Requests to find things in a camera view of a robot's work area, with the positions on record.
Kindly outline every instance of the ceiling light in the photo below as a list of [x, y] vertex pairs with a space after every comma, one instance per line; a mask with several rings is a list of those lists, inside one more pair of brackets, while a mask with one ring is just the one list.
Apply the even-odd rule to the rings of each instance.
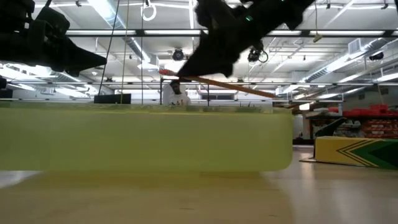
[[199, 35], [200, 30], [145, 30], [147, 35]]
[[298, 108], [300, 108], [300, 110], [310, 110], [310, 104], [306, 103], [306, 104], [300, 105]]
[[310, 35], [382, 35], [383, 30], [312, 30]]
[[295, 96], [294, 98], [295, 98], [296, 100], [299, 100], [299, 99], [304, 98], [304, 97], [305, 97], [304, 94], [300, 94], [300, 95]]
[[353, 89], [353, 90], [348, 90], [347, 92], [345, 92], [345, 94], [354, 93], [354, 92], [356, 92], [356, 91], [358, 91], [358, 90], [361, 90], [361, 89], [363, 89], [363, 87], [361, 87], [361, 88], [355, 88], [355, 89]]
[[384, 75], [382, 77], [379, 77], [379, 78], [375, 79], [374, 81], [376, 81], [376, 82], [385, 82], [385, 81], [393, 80], [393, 79], [396, 79], [396, 78], [398, 78], [398, 73], [393, 73], [393, 74], [390, 74], [390, 75]]
[[340, 80], [339, 83], [348, 82], [348, 81], [354, 80], [355, 78], [358, 78], [358, 77], [359, 77], [359, 75], [350, 75], [349, 77], [346, 77], [346, 78]]
[[24, 90], [30, 90], [30, 91], [35, 91], [36, 89], [29, 86], [29, 85], [25, 85], [25, 84], [18, 84], [18, 85], [13, 85], [13, 84], [8, 84], [9, 86], [13, 86], [13, 87], [17, 87], [17, 88], [21, 88]]
[[327, 99], [327, 98], [335, 97], [335, 96], [337, 96], [337, 95], [338, 95], [338, 93], [329, 93], [329, 94], [324, 94], [324, 95], [322, 95], [322, 96], [318, 96], [318, 98], [320, 98], [320, 99]]
[[67, 96], [76, 97], [76, 98], [86, 98], [87, 97], [87, 95], [85, 95], [83, 93], [80, 93], [80, 92], [75, 91], [75, 90], [70, 90], [70, 89], [67, 89], [67, 88], [57, 88], [56, 91], [61, 93], [61, 94], [64, 94], [64, 95], [67, 95]]
[[268, 35], [300, 35], [301, 31], [299, 30], [274, 30], [271, 31]]
[[[114, 35], [135, 35], [135, 30], [114, 30]], [[67, 35], [112, 35], [112, 30], [68, 30]]]
[[112, 5], [109, 4], [108, 0], [87, 0], [91, 6], [98, 12], [102, 17], [111, 17], [115, 15], [115, 11]]
[[144, 62], [144, 63], [142, 63], [140, 65], [137, 65], [137, 67], [139, 69], [153, 69], [153, 70], [158, 70], [159, 69], [159, 66], [153, 65], [151, 63], [146, 63], [146, 62]]

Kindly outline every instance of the translucent green box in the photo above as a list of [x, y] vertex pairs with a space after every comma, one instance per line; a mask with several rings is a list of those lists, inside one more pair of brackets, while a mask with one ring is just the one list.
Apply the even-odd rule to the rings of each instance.
[[1, 102], [0, 170], [278, 170], [292, 126], [280, 108]]

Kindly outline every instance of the window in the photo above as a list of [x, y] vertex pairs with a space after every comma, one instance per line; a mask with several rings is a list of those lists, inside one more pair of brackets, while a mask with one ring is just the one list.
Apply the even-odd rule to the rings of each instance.
[[382, 89], [380, 89], [380, 94], [382, 94], [382, 95], [388, 95], [388, 88], [382, 88]]
[[233, 100], [234, 99], [234, 94], [203, 94], [201, 95], [202, 100], [207, 100], [209, 96], [209, 100]]

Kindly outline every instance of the ceiling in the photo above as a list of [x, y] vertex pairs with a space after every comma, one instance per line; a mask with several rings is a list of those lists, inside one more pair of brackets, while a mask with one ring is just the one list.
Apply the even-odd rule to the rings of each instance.
[[[35, 1], [37, 8], [34, 17], [40, 10], [40, 5], [45, 1]], [[237, 0], [227, 0], [230, 5], [237, 4]], [[330, 9], [326, 9], [326, 3], [331, 4]], [[80, 1], [82, 7], [75, 5], [75, 0], [60, 1], [53, 0], [54, 9], [58, 10], [70, 21], [71, 29], [110, 29], [108, 23], [100, 14], [87, 2]], [[156, 4], [157, 14], [151, 21], [143, 21], [141, 17], [140, 0], [120, 0], [119, 16], [126, 21], [128, 29], [201, 29], [193, 15], [190, 21], [189, 0], [152, 0]], [[398, 15], [393, 0], [388, 0], [389, 7], [381, 9], [384, 5], [383, 0], [318, 0], [317, 8], [311, 6], [303, 15], [303, 23], [297, 29], [397, 29]], [[152, 9], [146, 9], [144, 14], [149, 17]], [[212, 75], [221, 81], [235, 82], [238, 78], [243, 78], [245, 82], [298, 82], [308, 71], [321, 67], [335, 58], [337, 55], [347, 51], [348, 44], [355, 38], [322, 38], [313, 43], [313, 38], [305, 37], [265, 37], [263, 38], [269, 60], [266, 63], [249, 64], [248, 53], [243, 52], [239, 61], [234, 65], [233, 76], [227, 80], [221, 75]], [[99, 37], [73, 37], [71, 40], [77, 46], [106, 55], [111, 38]], [[178, 68], [181, 62], [174, 62], [170, 52], [175, 48], [181, 48], [186, 54], [193, 51], [193, 47], [198, 44], [198, 37], [137, 37], [137, 43], [151, 54], [159, 58], [159, 63], [165, 67]], [[141, 64], [135, 53], [127, 46], [122, 38], [112, 39], [110, 55], [105, 77], [112, 77], [114, 81], [124, 80], [127, 82], [159, 81], [160, 76], [157, 71], [141, 70]], [[344, 77], [360, 72], [365, 68], [379, 65], [388, 60], [395, 59], [398, 50], [388, 48], [385, 51], [383, 60], [370, 61], [359, 59], [343, 68], [335, 70], [322, 77], [322, 82], [338, 82]], [[100, 81], [102, 70], [94, 68], [82, 72], [85, 77]], [[121, 86], [109, 86], [119, 89]], [[129, 89], [141, 89], [141, 85], [125, 85]], [[144, 88], [157, 89], [160, 85], [145, 85]], [[277, 86], [258, 86], [258, 89], [275, 90]]]

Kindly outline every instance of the ceiling duct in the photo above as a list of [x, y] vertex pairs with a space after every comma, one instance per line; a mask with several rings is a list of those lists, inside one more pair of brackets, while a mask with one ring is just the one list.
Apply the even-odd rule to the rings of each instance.
[[319, 77], [355, 62], [359, 58], [370, 56], [390, 41], [384, 38], [356, 39], [348, 44], [349, 50], [344, 51], [322, 66], [309, 71], [308, 75], [302, 81], [312, 82]]
[[[113, 27], [114, 23], [115, 30], [127, 29], [126, 23], [123, 21], [123, 19], [121, 19], [119, 15], [116, 16], [116, 7], [112, 0], [88, 0], [88, 2], [111, 28]], [[138, 59], [142, 63], [143, 69], [154, 69], [154, 67], [159, 67], [159, 59], [157, 56], [154, 54], [148, 54], [144, 49], [141, 48], [141, 46], [133, 37], [122, 37], [122, 40], [124, 40], [131, 50], [137, 55]]]

